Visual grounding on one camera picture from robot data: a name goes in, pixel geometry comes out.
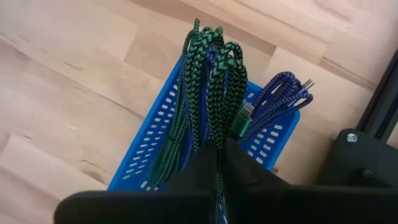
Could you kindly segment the black aluminium table frame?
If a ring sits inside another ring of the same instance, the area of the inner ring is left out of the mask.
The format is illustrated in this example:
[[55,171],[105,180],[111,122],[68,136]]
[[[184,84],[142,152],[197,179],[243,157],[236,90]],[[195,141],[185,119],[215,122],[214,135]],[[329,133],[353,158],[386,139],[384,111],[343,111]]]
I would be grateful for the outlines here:
[[386,143],[398,123],[398,49],[389,62],[356,129]]

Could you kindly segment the blue plastic basket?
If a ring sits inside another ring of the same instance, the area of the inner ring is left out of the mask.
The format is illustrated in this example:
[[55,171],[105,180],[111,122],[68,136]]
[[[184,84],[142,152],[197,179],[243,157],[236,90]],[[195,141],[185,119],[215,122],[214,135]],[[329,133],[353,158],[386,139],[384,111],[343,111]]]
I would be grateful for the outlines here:
[[[147,176],[167,137],[175,113],[174,104],[180,64],[180,61],[176,62],[166,79],[111,180],[108,190],[149,190]],[[299,120],[299,111],[277,120],[244,142],[241,149],[261,167],[271,170]]]

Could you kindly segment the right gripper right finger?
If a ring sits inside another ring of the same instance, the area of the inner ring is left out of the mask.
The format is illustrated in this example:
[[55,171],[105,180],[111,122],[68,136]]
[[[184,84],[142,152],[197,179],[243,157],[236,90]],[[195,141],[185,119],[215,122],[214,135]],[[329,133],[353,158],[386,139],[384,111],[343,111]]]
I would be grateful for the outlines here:
[[279,209],[280,191],[289,184],[265,169],[234,139],[224,145],[224,196],[228,224],[270,224]]

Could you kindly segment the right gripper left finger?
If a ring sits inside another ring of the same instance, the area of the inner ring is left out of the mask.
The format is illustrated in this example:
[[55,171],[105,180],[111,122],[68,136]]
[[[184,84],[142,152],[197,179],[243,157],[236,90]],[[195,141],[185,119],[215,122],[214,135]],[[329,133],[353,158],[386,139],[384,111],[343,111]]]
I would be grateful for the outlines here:
[[215,143],[213,140],[206,140],[184,170],[169,182],[167,191],[214,193],[216,173]]

